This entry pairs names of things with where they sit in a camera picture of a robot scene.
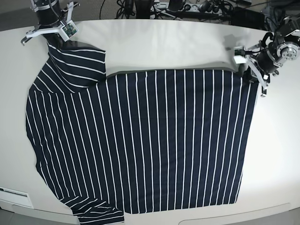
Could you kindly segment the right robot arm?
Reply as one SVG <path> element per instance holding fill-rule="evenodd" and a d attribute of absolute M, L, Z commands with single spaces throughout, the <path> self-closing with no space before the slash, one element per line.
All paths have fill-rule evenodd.
<path fill-rule="evenodd" d="M 58 0 L 32 0 L 31 9 L 36 13 L 38 24 L 32 32 L 60 25 L 62 12 Z"/>

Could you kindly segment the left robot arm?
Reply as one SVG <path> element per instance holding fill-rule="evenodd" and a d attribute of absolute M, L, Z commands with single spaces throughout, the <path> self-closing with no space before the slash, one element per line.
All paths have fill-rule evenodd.
<path fill-rule="evenodd" d="M 258 67 L 271 74 L 288 60 L 300 56 L 300 15 L 285 18 L 285 23 L 274 33 L 268 32 L 260 42 L 256 56 Z"/>

